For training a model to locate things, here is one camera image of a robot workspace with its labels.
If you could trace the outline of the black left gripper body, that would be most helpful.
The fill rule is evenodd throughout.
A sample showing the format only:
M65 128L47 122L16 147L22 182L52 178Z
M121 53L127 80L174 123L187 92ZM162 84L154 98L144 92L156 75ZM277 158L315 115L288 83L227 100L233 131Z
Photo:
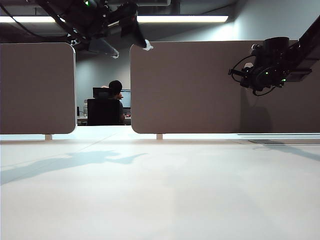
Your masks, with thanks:
M127 0L116 10L111 10L104 0L83 0L82 6L84 26L82 27L82 39L104 38L110 34L110 28L119 26L121 20L129 16L137 16L138 5Z

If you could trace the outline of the left gripper finger clear tape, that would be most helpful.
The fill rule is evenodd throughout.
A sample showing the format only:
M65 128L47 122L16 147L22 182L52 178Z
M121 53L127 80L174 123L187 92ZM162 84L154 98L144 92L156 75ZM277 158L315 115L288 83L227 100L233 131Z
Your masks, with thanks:
M150 51L154 48L143 36L136 15L122 19L120 21L120 27L120 36L130 44L137 45L145 51Z
M113 46L111 46L105 38L92 38L89 45L88 51L96 54L104 54L117 59L119 57L119 52Z

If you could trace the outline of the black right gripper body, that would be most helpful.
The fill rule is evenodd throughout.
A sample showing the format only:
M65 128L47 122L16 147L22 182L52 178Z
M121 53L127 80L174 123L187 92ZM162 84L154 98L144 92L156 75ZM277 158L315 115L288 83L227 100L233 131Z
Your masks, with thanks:
M255 57L247 78L251 80L252 94L264 96L277 87L282 87L284 55L289 47L288 37L272 37L262 44L254 44L250 55Z

